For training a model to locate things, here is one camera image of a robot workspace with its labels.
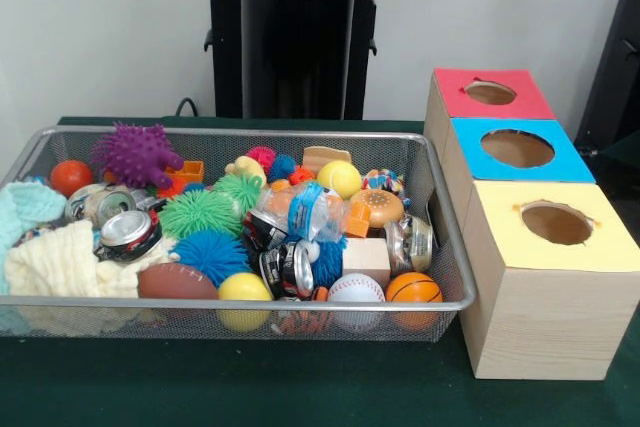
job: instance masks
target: box top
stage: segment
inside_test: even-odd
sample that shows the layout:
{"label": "box top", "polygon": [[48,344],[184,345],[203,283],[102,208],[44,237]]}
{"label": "box top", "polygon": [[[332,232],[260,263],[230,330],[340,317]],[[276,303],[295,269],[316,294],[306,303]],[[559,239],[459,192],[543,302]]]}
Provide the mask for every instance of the box top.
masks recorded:
{"label": "box top", "polygon": [[452,122],[476,179],[595,182],[555,120],[476,118]]}
{"label": "box top", "polygon": [[507,267],[640,272],[640,249],[597,185],[474,185]]}
{"label": "box top", "polygon": [[450,117],[555,119],[526,70],[435,69]]}

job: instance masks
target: wire mesh basket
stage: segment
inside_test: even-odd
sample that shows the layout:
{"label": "wire mesh basket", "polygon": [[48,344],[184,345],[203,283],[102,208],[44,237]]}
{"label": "wire mesh basket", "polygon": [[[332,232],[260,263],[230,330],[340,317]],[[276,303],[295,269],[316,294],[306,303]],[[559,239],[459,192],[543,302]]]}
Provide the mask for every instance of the wire mesh basket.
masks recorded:
{"label": "wire mesh basket", "polygon": [[[3,180],[47,177],[67,159],[89,162],[111,127],[54,127],[31,139]],[[255,145],[300,159],[305,147],[348,150],[360,172],[404,174],[408,212],[432,223],[429,275],[442,303],[250,302],[0,296],[0,336],[160,339],[413,340],[436,342],[475,299],[475,283],[433,146],[415,134],[166,129],[185,159],[204,160],[212,184],[228,162]],[[422,326],[407,330],[403,326]]]}

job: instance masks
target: baseball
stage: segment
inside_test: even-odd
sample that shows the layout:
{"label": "baseball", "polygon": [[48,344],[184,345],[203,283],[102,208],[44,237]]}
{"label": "baseball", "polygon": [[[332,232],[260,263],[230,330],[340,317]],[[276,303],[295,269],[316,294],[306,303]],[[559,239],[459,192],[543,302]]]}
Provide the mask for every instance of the baseball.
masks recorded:
{"label": "baseball", "polygon": [[[368,275],[348,274],[329,290],[329,302],[384,302],[384,292]],[[382,312],[336,312],[335,323],[347,332],[369,332],[382,319]]]}

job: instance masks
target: stacked wooden boxes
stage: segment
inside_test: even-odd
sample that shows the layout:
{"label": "stacked wooden boxes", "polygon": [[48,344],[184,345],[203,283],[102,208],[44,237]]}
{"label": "stacked wooden boxes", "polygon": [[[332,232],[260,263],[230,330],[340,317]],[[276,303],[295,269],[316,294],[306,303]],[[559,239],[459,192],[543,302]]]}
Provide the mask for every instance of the stacked wooden boxes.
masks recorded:
{"label": "stacked wooden boxes", "polygon": [[606,376],[640,300],[640,249],[526,71],[437,69],[435,144],[478,286],[478,378]]}

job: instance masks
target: white wall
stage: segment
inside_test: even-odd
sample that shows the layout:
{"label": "white wall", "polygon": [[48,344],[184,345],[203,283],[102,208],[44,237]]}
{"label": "white wall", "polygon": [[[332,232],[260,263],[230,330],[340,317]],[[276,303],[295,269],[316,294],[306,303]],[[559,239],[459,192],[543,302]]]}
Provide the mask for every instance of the white wall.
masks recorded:
{"label": "white wall", "polygon": [[[574,134],[616,0],[378,0],[368,119],[424,118],[436,66],[528,68]],[[0,174],[62,115],[213,113],[208,0],[0,0]]]}

